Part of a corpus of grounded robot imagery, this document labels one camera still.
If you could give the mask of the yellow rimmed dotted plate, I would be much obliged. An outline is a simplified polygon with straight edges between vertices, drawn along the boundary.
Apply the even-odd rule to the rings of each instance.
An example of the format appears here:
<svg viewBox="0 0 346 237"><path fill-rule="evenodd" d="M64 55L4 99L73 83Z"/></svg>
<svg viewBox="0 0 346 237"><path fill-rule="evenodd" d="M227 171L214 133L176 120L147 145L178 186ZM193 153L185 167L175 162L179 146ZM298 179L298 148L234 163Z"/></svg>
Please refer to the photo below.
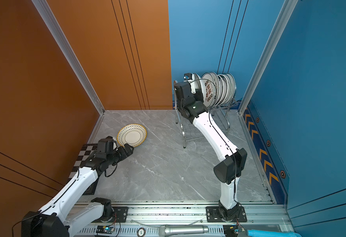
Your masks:
<svg viewBox="0 0 346 237"><path fill-rule="evenodd" d="M147 130L141 124L129 124L123 127L117 134L117 142L121 146L129 144L130 146L137 147L141 145L147 137Z"/></svg>

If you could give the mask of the silver wire dish rack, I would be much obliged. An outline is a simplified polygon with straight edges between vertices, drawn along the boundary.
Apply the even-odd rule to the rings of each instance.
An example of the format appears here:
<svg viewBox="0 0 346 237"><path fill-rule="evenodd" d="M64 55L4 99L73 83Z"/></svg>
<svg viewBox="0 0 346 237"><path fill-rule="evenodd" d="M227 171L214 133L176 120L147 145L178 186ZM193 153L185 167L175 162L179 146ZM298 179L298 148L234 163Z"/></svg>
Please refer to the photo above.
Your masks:
<svg viewBox="0 0 346 237"><path fill-rule="evenodd" d="M177 101L176 101L175 91L174 91L174 96L175 96L175 112L177 115L176 123L181 124L181 119L184 117L181 115L181 113L176 108L176 102ZM238 149L237 146L234 145L227 138L226 134L224 134L223 131L219 128L219 126L213 120L212 113L211 113L209 108L208 108L208 110L209 110L208 112L202 113L199 116L199 118L195 118L193 123L191 123L191 124L203 134L204 138L206 138L206 140L211 144L212 148L215 151Z"/></svg>

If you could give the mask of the white red patterned plate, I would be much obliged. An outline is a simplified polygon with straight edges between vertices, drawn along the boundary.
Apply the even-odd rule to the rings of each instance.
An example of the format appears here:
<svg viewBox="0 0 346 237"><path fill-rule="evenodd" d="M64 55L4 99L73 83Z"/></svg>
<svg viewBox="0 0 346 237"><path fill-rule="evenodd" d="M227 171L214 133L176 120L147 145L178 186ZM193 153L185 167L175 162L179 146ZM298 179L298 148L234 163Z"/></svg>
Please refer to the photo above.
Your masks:
<svg viewBox="0 0 346 237"><path fill-rule="evenodd" d="M207 108L214 106L219 97L219 79L214 72L208 72L201 77L204 92L204 105Z"/></svg>

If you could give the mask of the white deep plate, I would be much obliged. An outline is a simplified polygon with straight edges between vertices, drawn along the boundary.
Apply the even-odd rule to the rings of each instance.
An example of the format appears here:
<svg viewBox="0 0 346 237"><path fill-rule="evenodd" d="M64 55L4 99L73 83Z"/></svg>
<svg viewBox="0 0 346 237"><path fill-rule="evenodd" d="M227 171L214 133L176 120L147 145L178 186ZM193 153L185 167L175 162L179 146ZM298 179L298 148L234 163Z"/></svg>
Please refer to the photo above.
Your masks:
<svg viewBox="0 0 346 237"><path fill-rule="evenodd" d="M190 85L193 87L192 93L194 94L194 97L197 101L204 101L203 92L202 92L202 86L200 78L197 74L192 74L192 82Z"/></svg>

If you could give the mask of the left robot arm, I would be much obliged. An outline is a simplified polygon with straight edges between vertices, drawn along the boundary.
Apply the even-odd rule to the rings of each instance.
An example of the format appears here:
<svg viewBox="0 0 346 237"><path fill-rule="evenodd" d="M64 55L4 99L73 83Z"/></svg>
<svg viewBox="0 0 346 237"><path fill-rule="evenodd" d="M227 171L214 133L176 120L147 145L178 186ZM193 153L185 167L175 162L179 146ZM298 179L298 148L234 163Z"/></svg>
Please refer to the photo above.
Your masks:
<svg viewBox="0 0 346 237"><path fill-rule="evenodd" d="M84 192L106 173L109 166L131 156L134 147L128 143L118 147L113 137L98 142L97 149L83 161L73 178L37 212L27 213L21 224L23 237L73 237L95 220L114 221L111 200L94 198L84 209L69 217Z"/></svg>

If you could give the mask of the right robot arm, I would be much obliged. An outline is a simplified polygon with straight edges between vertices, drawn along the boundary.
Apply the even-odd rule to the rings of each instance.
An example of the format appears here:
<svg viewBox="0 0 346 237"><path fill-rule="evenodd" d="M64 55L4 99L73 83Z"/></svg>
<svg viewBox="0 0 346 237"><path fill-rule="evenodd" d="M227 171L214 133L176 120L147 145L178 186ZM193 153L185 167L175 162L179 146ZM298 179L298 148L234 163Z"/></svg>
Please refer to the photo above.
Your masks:
<svg viewBox="0 0 346 237"><path fill-rule="evenodd" d="M248 156L247 151L239 149L221 131L199 96L192 93L188 81L175 83L174 92L176 109L203 134L219 160L213 171L221 183L218 201L220 217L226 222L238 220L243 211L237 199L237 189Z"/></svg>

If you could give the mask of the black white chessboard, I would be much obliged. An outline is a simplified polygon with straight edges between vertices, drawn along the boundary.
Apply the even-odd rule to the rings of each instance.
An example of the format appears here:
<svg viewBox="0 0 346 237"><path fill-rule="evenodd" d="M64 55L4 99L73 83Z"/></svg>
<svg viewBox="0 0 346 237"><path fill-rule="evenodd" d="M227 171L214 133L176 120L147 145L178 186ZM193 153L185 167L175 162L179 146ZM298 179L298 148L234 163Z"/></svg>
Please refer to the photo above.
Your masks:
<svg viewBox="0 0 346 237"><path fill-rule="evenodd" d="M83 195L106 170L107 164L105 146L98 144L96 151L81 163L80 168L70 180L68 191L77 197Z"/></svg>

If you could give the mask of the white plate black rim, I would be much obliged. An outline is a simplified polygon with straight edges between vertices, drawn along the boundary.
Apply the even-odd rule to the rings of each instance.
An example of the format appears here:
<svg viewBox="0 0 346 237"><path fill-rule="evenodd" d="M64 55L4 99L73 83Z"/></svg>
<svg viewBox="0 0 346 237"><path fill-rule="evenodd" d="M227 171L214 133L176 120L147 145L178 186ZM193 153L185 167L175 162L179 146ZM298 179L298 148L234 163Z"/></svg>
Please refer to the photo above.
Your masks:
<svg viewBox="0 0 346 237"><path fill-rule="evenodd" d="M225 82L225 98L222 102L222 105L230 103L234 98L235 91L237 89L235 79L230 73L220 75Z"/></svg>

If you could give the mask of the green circuit board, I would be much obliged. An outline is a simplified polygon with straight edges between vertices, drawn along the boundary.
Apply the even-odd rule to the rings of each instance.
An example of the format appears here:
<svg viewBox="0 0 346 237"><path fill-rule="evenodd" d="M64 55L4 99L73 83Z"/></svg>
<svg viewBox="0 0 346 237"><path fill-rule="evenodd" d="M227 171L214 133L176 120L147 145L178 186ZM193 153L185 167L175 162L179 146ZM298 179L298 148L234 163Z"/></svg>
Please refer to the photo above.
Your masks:
<svg viewBox="0 0 346 237"><path fill-rule="evenodd" d="M114 226L97 226L95 235L100 236L100 235L112 235L115 232L115 227Z"/></svg>

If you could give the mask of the round black white sticker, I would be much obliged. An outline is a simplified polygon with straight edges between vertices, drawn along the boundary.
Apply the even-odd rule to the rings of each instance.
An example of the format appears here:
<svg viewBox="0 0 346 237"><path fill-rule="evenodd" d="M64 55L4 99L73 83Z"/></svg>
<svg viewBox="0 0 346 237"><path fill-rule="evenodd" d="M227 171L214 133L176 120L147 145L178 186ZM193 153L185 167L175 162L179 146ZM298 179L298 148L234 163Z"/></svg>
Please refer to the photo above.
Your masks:
<svg viewBox="0 0 346 237"><path fill-rule="evenodd" d="M146 230L144 228L139 228L136 232L138 237L145 237Z"/></svg>

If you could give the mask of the silver microphone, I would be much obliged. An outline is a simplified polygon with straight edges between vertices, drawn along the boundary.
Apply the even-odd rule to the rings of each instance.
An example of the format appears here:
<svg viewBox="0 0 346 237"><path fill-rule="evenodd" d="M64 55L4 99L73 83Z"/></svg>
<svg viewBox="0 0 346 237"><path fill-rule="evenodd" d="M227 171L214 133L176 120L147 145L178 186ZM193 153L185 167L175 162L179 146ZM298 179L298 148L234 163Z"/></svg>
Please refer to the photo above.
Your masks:
<svg viewBox="0 0 346 237"><path fill-rule="evenodd" d="M209 232L208 226L203 225L164 225L159 227L159 237L176 235L205 234Z"/></svg>

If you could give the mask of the light blue cylinder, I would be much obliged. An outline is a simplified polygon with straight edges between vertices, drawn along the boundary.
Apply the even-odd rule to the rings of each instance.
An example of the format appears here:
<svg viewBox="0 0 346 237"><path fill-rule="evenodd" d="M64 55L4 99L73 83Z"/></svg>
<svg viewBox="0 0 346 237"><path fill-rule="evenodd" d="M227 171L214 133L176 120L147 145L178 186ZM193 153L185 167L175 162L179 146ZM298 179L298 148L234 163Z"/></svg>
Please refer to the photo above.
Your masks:
<svg viewBox="0 0 346 237"><path fill-rule="evenodd" d="M249 237L301 237L300 234L295 232L271 232L261 230L247 230L246 234Z"/></svg>

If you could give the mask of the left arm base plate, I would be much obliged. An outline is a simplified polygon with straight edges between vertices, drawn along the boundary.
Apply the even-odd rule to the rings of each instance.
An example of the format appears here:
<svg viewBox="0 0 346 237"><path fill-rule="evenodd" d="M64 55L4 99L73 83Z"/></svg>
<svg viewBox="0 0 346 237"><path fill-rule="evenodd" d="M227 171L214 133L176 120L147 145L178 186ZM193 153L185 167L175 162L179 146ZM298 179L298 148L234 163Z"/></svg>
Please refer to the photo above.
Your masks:
<svg viewBox="0 0 346 237"><path fill-rule="evenodd" d="M104 209L100 218L91 222L100 224L125 223L128 216L128 207L112 207L111 211Z"/></svg>

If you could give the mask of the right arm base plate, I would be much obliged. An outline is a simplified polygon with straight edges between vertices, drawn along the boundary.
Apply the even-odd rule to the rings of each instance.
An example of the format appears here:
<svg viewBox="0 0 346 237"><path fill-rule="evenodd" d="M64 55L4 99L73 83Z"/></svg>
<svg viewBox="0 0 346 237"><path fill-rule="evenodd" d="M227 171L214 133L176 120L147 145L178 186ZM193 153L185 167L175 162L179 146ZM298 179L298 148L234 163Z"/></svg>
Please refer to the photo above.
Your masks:
<svg viewBox="0 0 346 237"><path fill-rule="evenodd" d="M214 222L239 222L246 223L248 221L247 214L243 206L237 205L230 210L223 206L207 206L207 221Z"/></svg>

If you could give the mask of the aluminium rail frame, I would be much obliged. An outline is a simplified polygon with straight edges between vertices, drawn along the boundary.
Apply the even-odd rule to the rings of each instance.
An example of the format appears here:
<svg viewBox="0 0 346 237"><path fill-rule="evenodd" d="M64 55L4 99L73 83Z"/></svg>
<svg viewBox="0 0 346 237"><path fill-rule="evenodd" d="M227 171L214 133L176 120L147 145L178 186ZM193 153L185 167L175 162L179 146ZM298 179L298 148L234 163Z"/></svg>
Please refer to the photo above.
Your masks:
<svg viewBox="0 0 346 237"><path fill-rule="evenodd" d="M95 198L91 202L82 204L84 222L73 228L73 233L77 234L92 221L98 219L103 214L104 209L111 211L112 207L128 207L128 216L125 223L143 224L149 222L150 225L157 225L159 222L164 225L168 223L210 223L206 217L207 206L219 206L218 203L209 202L117 202L111 204L105 198ZM242 205L246 211L248 221L239 222L214 222L214 223L239 223L247 225L279 225L285 232L293 232L294 228L289 219L287 211L283 205L278 204L247 204Z"/></svg>

